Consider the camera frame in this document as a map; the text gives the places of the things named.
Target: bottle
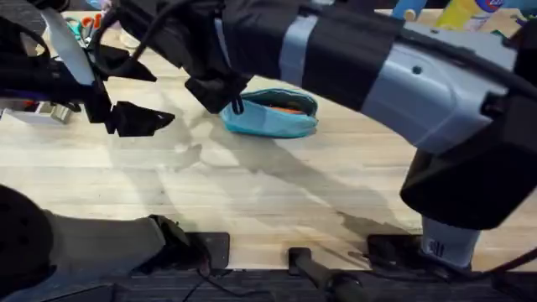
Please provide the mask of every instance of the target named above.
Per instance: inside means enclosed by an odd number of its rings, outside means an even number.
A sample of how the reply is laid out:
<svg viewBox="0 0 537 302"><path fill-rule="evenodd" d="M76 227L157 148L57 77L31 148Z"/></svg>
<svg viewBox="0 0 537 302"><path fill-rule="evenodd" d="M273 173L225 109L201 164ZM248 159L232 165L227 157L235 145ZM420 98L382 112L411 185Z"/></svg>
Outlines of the bottle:
<svg viewBox="0 0 537 302"><path fill-rule="evenodd" d="M503 0L451 0L436 27L477 31L502 5Z"/></svg>

